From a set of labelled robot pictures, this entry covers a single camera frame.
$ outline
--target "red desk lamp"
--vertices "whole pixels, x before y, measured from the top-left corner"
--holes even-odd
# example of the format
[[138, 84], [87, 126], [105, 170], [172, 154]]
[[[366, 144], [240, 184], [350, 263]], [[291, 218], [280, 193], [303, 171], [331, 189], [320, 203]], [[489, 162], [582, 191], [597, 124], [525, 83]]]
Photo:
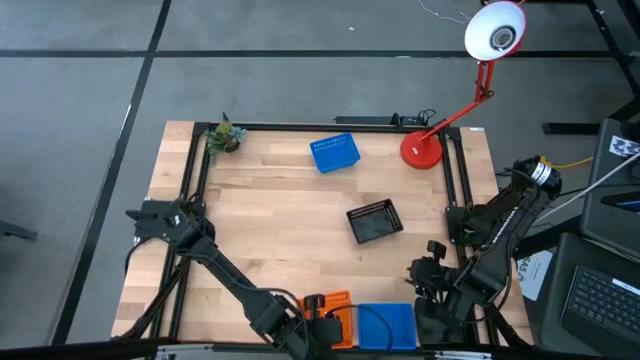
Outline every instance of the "red desk lamp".
[[510, 1], [487, 5], [471, 19], [464, 34], [464, 45], [469, 54], [479, 60], [475, 98], [464, 109], [430, 130], [407, 135], [400, 146], [407, 164], [417, 169], [429, 169], [440, 162], [442, 145], [435, 135], [493, 96], [491, 77], [495, 60], [518, 50], [525, 27], [522, 8]]

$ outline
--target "white cable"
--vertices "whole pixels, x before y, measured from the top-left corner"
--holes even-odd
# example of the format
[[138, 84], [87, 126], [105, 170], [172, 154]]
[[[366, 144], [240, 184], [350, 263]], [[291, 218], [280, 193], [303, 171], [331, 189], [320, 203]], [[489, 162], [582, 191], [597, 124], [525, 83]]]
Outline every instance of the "white cable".
[[[466, 24], [466, 23], [468, 23], [468, 22], [469, 22], [469, 21], [460, 21], [460, 20], [458, 20], [458, 19], [450, 18], [450, 17], [448, 17], [448, 16], [440, 16], [440, 14], [438, 14], [437, 12], [435, 12], [435, 11], [433, 11], [433, 10], [431, 10], [431, 9], [427, 9], [427, 7], [426, 7], [426, 6], [424, 6], [424, 4], [422, 3], [422, 1], [421, 1], [421, 0], [418, 0], [418, 3], [420, 4], [420, 6], [422, 6], [422, 8], [424, 9], [424, 11], [428, 11], [428, 12], [432, 13], [433, 15], [435, 15], [435, 16], [437, 16], [437, 17], [439, 17], [439, 18], [440, 18], [440, 19], [442, 19], [442, 20], [450, 20], [450, 21], [457, 22], [458, 24]], [[462, 13], [462, 11], [459, 11], [458, 13], [459, 13], [460, 15], [462, 15], [462, 16], [464, 16], [464, 17], [466, 17], [467, 19], [471, 20], [471, 18], [470, 18], [470, 17], [468, 17], [467, 15], [463, 14], [463, 13]]]
[[602, 184], [602, 182], [604, 182], [605, 180], [607, 180], [611, 175], [613, 175], [615, 172], [617, 172], [618, 170], [622, 169], [623, 167], [627, 166], [627, 164], [631, 163], [632, 161], [634, 161], [635, 159], [637, 159], [638, 157], [640, 157], [640, 152], [636, 153], [635, 155], [633, 155], [632, 157], [628, 158], [625, 162], [623, 162], [622, 164], [618, 165], [618, 167], [616, 167], [615, 169], [609, 171], [609, 173], [607, 173], [605, 176], [601, 177], [600, 180], [596, 181], [595, 183], [593, 183], [591, 186], [589, 186], [588, 188], [582, 190], [578, 195], [572, 197], [570, 200], [562, 203], [561, 205], [559, 205], [558, 207], [556, 207], [555, 209], [552, 209], [551, 211], [549, 211], [548, 213], [540, 216], [536, 221], [533, 222], [532, 225], [537, 224], [538, 222], [540, 222], [540, 220], [546, 218], [547, 216], [553, 214], [554, 212], [562, 209], [563, 207], [569, 205], [570, 203], [572, 203], [574, 200], [578, 199], [579, 197], [583, 196], [584, 194], [588, 193], [589, 191], [593, 190], [596, 186]]

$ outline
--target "wooden tabletop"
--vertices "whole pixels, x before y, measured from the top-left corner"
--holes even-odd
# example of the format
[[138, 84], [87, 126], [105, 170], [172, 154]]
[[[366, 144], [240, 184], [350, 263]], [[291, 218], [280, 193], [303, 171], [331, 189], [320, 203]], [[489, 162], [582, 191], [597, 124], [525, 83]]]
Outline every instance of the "wooden tabletop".
[[[149, 186], [154, 200], [178, 196], [192, 129], [193, 122], [167, 123]], [[461, 133], [473, 200], [484, 203], [497, 193], [486, 136], [478, 128], [461, 128]], [[430, 170], [407, 166], [399, 152], [402, 134], [353, 133], [361, 160], [353, 167], [320, 174], [309, 143], [332, 135], [250, 131], [237, 152], [218, 155], [209, 170], [204, 199], [207, 216], [216, 226], [216, 243], [258, 287], [285, 288], [300, 298], [349, 290], [353, 303], [413, 305], [413, 288], [403, 279], [413, 259], [428, 255], [429, 240], [448, 247], [445, 265], [457, 265], [445, 224], [442, 164]], [[455, 151], [452, 144], [449, 147], [462, 203]], [[191, 192], [202, 151], [201, 139]], [[404, 231], [358, 245], [345, 213], [387, 198], [393, 201]], [[166, 250], [165, 243], [152, 240], [132, 256], [113, 335], [128, 330], [155, 296]], [[531, 341], [517, 273], [513, 274], [502, 313], [521, 337]], [[168, 334], [172, 309], [173, 296], [165, 307], [161, 334]], [[248, 324], [240, 303], [193, 262], [180, 340], [262, 343]]]

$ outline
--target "small potted plant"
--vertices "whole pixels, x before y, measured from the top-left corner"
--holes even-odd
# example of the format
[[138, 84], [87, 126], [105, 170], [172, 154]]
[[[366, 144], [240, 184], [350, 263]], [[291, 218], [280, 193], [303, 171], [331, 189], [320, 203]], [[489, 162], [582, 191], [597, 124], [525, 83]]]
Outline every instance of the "small potted plant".
[[211, 155], [212, 162], [215, 162], [216, 155], [220, 152], [234, 152], [240, 148], [247, 130], [239, 126], [233, 126], [231, 121], [224, 120], [213, 131], [207, 130], [207, 151]]

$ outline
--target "blue plastic bin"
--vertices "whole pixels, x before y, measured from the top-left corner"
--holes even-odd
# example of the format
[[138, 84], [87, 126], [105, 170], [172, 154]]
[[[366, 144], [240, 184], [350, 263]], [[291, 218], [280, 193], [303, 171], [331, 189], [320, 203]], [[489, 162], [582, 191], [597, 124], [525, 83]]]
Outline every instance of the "blue plastic bin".
[[311, 153], [321, 173], [351, 166], [360, 160], [356, 143], [349, 133], [312, 142]]
[[392, 350], [413, 350], [416, 348], [416, 326], [411, 304], [360, 304], [358, 307], [358, 341], [362, 349], [386, 350], [389, 332], [384, 323], [367, 309], [382, 316], [393, 333]]

